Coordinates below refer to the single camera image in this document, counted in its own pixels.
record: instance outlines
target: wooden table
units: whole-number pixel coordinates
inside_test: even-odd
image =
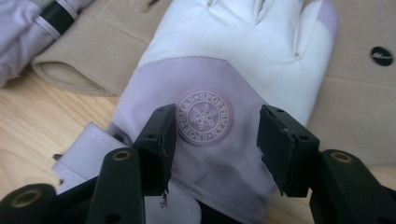
[[[49,183],[52,155],[63,153],[88,122],[105,128],[118,97],[92,97],[52,87],[27,68],[0,90],[0,199],[27,184]],[[396,166],[372,167],[385,186],[396,189]],[[289,199],[276,192],[267,223],[313,223],[308,199]]]

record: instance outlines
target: lavender fabric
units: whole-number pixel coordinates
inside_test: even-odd
[[[261,223],[275,186],[256,146],[264,100],[223,60],[167,59],[135,71],[113,122],[135,140],[168,104],[177,104],[175,183],[227,216]]]
[[[93,0],[58,0],[73,18]],[[28,0],[0,1],[0,88],[58,36],[39,14],[42,9]]]
[[[337,26],[338,26],[338,21],[334,19],[334,11],[330,10],[330,2],[324,1],[323,4],[320,7],[320,12],[318,14],[318,21],[321,21],[325,26],[327,26],[327,29],[329,32],[332,33],[332,36],[335,38],[336,33],[337,33]]]

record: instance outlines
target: leather glove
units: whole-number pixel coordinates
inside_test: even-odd
[[[243,223],[262,221],[274,188],[256,146],[261,106],[306,124],[331,57],[333,5],[302,7],[300,0],[174,0],[113,117],[135,140],[151,111],[177,104],[173,180]]]

